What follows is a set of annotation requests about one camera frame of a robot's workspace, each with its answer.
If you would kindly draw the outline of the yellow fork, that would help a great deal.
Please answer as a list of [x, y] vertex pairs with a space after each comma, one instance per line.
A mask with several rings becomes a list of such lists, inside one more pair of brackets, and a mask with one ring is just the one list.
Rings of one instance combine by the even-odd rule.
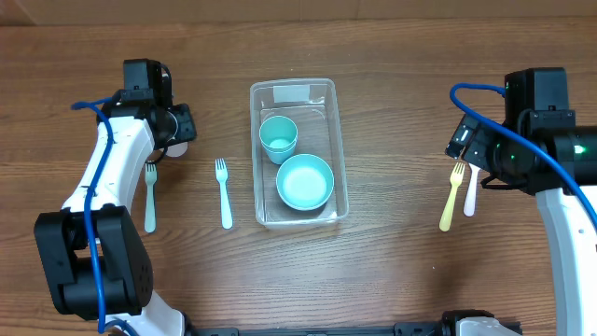
[[442, 231], [448, 231], [451, 227], [451, 220], [453, 216], [453, 209], [456, 200], [458, 188], [461, 186], [465, 174], [465, 165], [458, 161], [451, 171], [450, 184], [451, 190], [442, 212], [439, 228]]

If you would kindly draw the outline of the white spoon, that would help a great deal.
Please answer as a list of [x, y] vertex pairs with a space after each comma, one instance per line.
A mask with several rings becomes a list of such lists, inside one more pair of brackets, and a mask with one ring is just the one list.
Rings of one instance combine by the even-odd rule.
[[472, 217], [475, 215], [476, 210], [478, 178], [480, 168], [472, 163], [469, 163], [468, 165], [470, 167], [470, 180], [465, 197], [464, 215], [467, 217]]

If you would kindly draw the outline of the white cup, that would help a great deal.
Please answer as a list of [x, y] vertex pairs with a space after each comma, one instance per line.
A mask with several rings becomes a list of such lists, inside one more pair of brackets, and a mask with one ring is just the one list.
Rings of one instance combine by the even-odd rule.
[[166, 155], [171, 158], [178, 158], [184, 155], [188, 149], [188, 142], [179, 143], [169, 146]]

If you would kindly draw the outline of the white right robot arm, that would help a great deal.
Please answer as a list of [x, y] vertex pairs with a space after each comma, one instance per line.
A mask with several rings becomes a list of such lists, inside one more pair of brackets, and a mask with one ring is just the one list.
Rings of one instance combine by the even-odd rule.
[[525, 110], [513, 125], [463, 116], [448, 156], [488, 173], [485, 189], [535, 197], [548, 236], [560, 335], [596, 332], [596, 130], [573, 111]]

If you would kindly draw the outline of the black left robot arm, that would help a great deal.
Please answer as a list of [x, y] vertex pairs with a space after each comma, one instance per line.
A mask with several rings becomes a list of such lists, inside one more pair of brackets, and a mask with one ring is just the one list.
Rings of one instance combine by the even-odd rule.
[[74, 193], [42, 213], [34, 234], [56, 310], [94, 321], [98, 331], [190, 335], [188, 317], [155, 291], [153, 269], [130, 208], [142, 169], [157, 149], [192, 141], [187, 105], [105, 98], [77, 102], [97, 115], [98, 138]]

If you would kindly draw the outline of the blue cup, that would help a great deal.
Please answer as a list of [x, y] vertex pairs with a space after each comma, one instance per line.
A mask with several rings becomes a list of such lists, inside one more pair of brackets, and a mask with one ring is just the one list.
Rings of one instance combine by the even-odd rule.
[[281, 165], [294, 155], [295, 146], [288, 147], [284, 150], [265, 147], [264, 150], [272, 163]]

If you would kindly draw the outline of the green cup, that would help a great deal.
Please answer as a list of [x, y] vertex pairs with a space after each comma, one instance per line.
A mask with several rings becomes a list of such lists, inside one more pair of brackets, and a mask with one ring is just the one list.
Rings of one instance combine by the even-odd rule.
[[263, 121], [259, 138], [264, 148], [271, 151], [285, 151], [298, 141], [296, 123], [284, 116], [274, 116]]

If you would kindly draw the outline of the white fork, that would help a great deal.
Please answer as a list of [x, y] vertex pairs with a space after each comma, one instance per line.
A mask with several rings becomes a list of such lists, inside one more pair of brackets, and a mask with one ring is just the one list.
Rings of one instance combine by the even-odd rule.
[[225, 160], [222, 158], [218, 158], [215, 160], [215, 177], [220, 188], [220, 208], [222, 227], [225, 230], [230, 230], [233, 226], [233, 220], [227, 190], [229, 173]]

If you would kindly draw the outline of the light blue fork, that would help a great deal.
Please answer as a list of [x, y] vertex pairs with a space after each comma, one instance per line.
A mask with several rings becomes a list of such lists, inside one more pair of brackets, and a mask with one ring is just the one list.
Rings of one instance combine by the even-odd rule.
[[145, 165], [146, 182], [146, 213], [145, 213], [145, 231], [152, 233], [157, 227], [156, 208], [155, 208], [155, 184], [158, 181], [158, 172], [156, 165], [147, 163]]

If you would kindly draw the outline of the teal bowl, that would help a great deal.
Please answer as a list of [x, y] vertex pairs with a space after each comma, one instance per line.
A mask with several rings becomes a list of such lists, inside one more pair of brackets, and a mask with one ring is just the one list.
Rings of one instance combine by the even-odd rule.
[[275, 183], [281, 200], [299, 211], [323, 206], [335, 188], [331, 167], [313, 154], [298, 154], [286, 160], [277, 172]]

